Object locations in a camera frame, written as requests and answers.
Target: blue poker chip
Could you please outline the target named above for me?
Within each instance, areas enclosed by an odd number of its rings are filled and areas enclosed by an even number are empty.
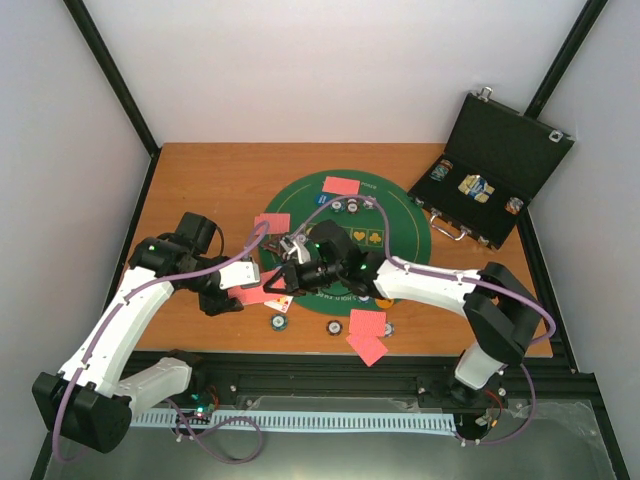
[[[387,322],[384,326],[384,338],[389,338],[396,331],[393,323]]]
[[[318,206],[324,205],[328,201],[329,201],[329,195],[328,194],[319,193],[318,195],[316,195],[316,198],[315,198],[316,205],[318,205]]]
[[[285,328],[287,328],[287,317],[286,315],[277,314],[271,317],[271,328],[273,328],[276,332],[281,332]]]

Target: pink card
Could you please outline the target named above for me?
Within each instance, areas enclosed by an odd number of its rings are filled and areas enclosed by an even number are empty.
[[[337,193],[338,195],[357,195],[359,190],[360,180],[340,177],[327,177],[322,187],[323,192]]]
[[[349,335],[347,342],[360,355],[367,367],[376,363],[389,351],[377,337]]]
[[[384,337],[387,323],[385,312],[371,312],[369,310],[351,310],[349,315],[349,333],[353,335],[368,335],[370,337]]]
[[[253,220],[253,226],[255,227],[257,224],[264,220],[269,222],[268,233],[270,235],[289,232],[291,215],[288,213],[261,213]]]
[[[276,270],[263,272],[260,274],[260,285],[252,288],[232,287],[229,289],[229,297],[237,298],[243,305],[253,305],[254,303],[264,303],[271,300],[278,300],[282,297],[281,293],[265,293],[262,285],[269,280]],[[278,280],[274,287],[284,288],[284,278]]]

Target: open briefcase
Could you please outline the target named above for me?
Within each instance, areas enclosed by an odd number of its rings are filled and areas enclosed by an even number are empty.
[[[441,233],[500,248],[574,139],[490,95],[467,94],[444,153],[408,194]],[[438,217],[459,233],[434,224]]]

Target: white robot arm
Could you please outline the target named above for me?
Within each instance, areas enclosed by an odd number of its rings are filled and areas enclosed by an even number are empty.
[[[204,270],[228,260],[201,256],[216,230],[205,217],[187,213],[175,233],[147,238],[136,247],[118,292],[82,346],[57,375],[41,373],[33,384],[34,398],[49,429],[53,429],[65,390],[73,388],[62,435],[108,452],[122,440],[132,417],[189,387],[194,362],[184,352],[172,352],[127,379],[120,377],[142,333],[175,290],[198,293],[200,309],[208,315],[239,311],[242,305],[229,298],[227,290],[259,284],[257,265],[250,259],[237,261],[211,274],[160,281],[132,293],[158,278]]]
[[[399,257],[387,259],[380,252],[361,251],[331,220],[315,225],[309,238],[319,258],[296,261],[310,255],[300,253],[304,246],[296,244],[297,239],[289,239],[296,255],[289,256],[265,283],[265,291],[304,295],[340,282],[358,296],[412,300],[457,313],[467,319],[476,337],[454,372],[451,395],[461,404],[471,404],[495,373],[522,362],[540,323],[539,315],[510,297],[474,284],[493,283],[535,302],[506,267],[490,263],[483,270],[447,270]],[[285,288],[274,288],[280,278]]]

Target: wooden table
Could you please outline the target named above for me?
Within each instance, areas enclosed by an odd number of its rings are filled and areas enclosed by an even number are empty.
[[[133,245],[175,229],[185,211],[212,219],[225,234],[226,254],[239,252],[253,218],[294,180],[320,170],[365,170],[408,189],[441,153],[440,144],[165,144]],[[214,240],[210,253],[218,251]],[[514,231],[499,252],[471,239],[454,242],[432,233],[430,264],[447,268],[506,265],[533,291],[520,237]],[[197,295],[179,291],[151,321],[141,350],[278,353],[353,353],[346,331],[327,334],[327,315],[292,305],[289,326],[271,329],[275,311],[252,305],[239,313],[207,317]],[[473,342],[468,323],[448,311],[404,301],[388,311],[395,334],[384,339],[389,354],[459,355]],[[541,323],[539,333],[543,331]],[[530,355],[550,356],[547,342]]]

